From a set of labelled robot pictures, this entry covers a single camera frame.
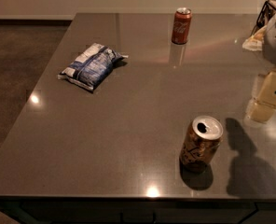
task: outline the tabletop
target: tabletop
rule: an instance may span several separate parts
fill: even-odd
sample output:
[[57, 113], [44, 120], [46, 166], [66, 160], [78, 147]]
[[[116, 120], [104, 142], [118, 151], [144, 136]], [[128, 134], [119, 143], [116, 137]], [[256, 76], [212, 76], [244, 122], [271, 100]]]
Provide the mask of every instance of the tabletop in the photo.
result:
[[[243, 120], [274, 66], [242, 49], [255, 19], [193, 14], [175, 45], [173, 14], [77, 14], [0, 149], [0, 196], [276, 200], [276, 114], [259, 128]], [[94, 42], [129, 58], [94, 92], [58, 80]], [[179, 154], [200, 115], [224, 133], [195, 175]]]

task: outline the can lid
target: can lid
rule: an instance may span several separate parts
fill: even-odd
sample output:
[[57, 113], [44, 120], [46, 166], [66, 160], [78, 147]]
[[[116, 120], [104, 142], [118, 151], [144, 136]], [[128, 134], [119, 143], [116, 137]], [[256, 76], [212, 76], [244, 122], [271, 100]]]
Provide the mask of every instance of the can lid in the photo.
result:
[[194, 132], [201, 138], [215, 140], [222, 136], [223, 127], [221, 123], [210, 116], [199, 116], [192, 123]]
[[190, 14], [191, 13], [191, 9], [189, 9], [187, 7], [179, 7], [179, 8], [177, 8], [176, 11], [181, 14]]

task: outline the table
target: table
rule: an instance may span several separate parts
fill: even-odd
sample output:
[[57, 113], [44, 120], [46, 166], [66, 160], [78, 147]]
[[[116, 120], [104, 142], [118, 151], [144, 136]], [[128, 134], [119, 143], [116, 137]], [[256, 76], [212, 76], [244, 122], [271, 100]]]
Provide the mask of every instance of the table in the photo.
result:
[[[242, 49], [256, 15], [77, 14], [0, 149], [0, 210], [26, 223], [276, 223], [276, 114], [243, 118], [274, 65]], [[57, 79], [97, 42], [129, 58], [94, 93]], [[187, 125], [220, 120], [205, 173], [179, 164]]]

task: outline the floor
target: floor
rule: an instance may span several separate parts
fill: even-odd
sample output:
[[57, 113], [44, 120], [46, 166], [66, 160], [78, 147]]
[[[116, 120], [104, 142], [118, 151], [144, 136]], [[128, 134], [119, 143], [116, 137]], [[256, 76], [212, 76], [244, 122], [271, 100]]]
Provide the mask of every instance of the floor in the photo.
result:
[[[68, 25], [0, 24], [0, 146]], [[0, 224], [17, 224], [0, 213]]]

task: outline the soda can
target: soda can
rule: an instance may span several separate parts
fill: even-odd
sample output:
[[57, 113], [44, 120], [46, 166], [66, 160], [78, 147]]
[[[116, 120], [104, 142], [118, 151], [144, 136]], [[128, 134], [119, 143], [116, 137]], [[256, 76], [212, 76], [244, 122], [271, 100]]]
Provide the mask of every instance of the soda can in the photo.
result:
[[172, 30], [172, 42], [175, 44], [185, 44], [192, 19], [192, 11], [186, 7], [177, 8], [174, 15]]
[[180, 162], [187, 170], [202, 173], [220, 146], [223, 134], [221, 123], [209, 116], [196, 117], [188, 126], [180, 153]]

